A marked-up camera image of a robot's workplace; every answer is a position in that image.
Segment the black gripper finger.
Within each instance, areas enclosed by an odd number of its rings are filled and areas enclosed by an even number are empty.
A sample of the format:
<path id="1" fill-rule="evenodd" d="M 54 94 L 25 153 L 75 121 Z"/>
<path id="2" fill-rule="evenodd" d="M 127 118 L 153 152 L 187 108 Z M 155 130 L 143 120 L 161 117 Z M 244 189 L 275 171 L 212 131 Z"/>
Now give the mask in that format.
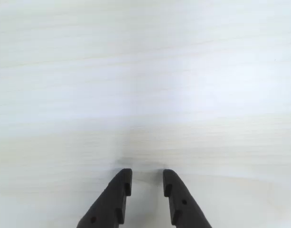
<path id="1" fill-rule="evenodd" d="M 77 224 L 78 228 L 117 228 L 124 224 L 131 196 L 132 169 L 120 170 Z"/>
<path id="2" fill-rule="evenodd" d="M 173 226 L 211 228 L 203 211 L 175 171 L 163 171 L 163 190 L 164 196 L 169 199 L 170 220 Z"/>

